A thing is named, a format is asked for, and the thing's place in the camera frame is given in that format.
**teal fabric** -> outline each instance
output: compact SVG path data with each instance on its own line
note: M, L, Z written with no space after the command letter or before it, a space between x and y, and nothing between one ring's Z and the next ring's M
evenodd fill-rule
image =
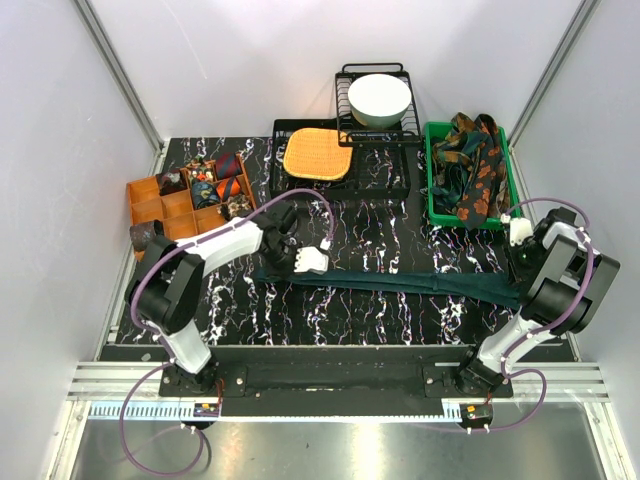
M287 281L295 285L338 287L355 290L457 295L509 308L518 308L518 292L508 284L505 273L370 273L330 270L324 275L300 273L286 280L259 269L258 282Z

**white bowl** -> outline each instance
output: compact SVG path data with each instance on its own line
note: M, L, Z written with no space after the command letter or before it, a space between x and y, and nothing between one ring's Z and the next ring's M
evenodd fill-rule
M388 128L399 122L411 104L407 84L381 73L357 79L349 87L347 96L353 116L371 128Z

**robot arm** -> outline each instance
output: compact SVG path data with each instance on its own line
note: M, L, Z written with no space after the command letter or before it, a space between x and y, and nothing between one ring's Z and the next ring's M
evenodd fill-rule
M576 214L565 208L551 210L535 230L529 220L510 220L506 253L521 308L498 333L468 352L454 377L460 392L486 396L505 380L503 360L504 371L510 374L513 364L535 346L565 332L578 333L589 324L620 263L594 250L593 273L585 279L587 253L575 220ZM584 281L588 288L571 315L551 330L532 334L568 310ZM505 359L507 349L521 339Z
M138 303L147 324L160 332L178 366L189 374L198 374L212 359L193 321L203 277L238 257L256 252L265 258L273 273L282 277L302 272L322 274L328 268L329 258L323 251L289 244L287 232L295 222L292 207L273 208L270 213L258 215L235 228L240 220L231 220L224 226L234 227L231 231L201 244L197 240L212 232L177 243L163 236L156 237L127 287L126 299L130 304L141 280L162 257L178 246L194 243L154 275Z

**orange placemat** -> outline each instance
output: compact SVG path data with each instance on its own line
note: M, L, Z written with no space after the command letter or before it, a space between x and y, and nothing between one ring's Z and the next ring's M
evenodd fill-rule
M338 145L338 131L302 128L289 138L284 169L294 177L340 180L351 166L351 147Z

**dish rack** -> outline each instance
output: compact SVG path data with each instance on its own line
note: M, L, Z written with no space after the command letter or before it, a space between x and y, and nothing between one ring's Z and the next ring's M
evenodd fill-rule
M351 113L349 87L358 78L371 73L383 73L402 80L411 91L411 103L402 119L390 128L371 130L359 123ZM347 63L336 73L336 111L338 115L338 143L342 147L397 147L422 145L422 131L409 72L401 63Z
M411 190L407 155L404 148L389 146L354 148L349 171L338 181L318 181L289 175L283 166L289 138L302 128L336 130L338 119L276 120L273 123L269 191L272 197L294 188L310 188L327 200L404 200Z

